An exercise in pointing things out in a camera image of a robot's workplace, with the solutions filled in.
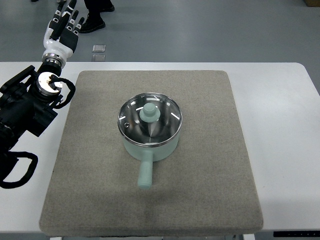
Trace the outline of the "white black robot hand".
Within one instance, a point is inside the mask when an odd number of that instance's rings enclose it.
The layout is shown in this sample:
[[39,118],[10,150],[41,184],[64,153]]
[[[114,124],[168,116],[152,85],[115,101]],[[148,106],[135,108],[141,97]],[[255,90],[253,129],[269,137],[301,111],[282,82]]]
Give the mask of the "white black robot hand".
[[76,4],[76,0],[71,0],[67,6],[64,6],[64,1],[58,4],[44,34],[43,62],[47,59],[55,59],[63,65],[74,54],[79,33],[85,21],[84,17],[77,19],[79,11],[75,9]]

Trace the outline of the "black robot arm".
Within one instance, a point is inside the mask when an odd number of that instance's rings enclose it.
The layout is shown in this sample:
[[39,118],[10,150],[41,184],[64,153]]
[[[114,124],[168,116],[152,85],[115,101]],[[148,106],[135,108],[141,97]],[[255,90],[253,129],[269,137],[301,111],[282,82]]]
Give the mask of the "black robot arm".
[[40,136],[56,111],[71,101],[76,87],[61,72],[60,64],[46,61],[38,70],[28,66],[1,86],[1,153],[9,152],[25,132]]

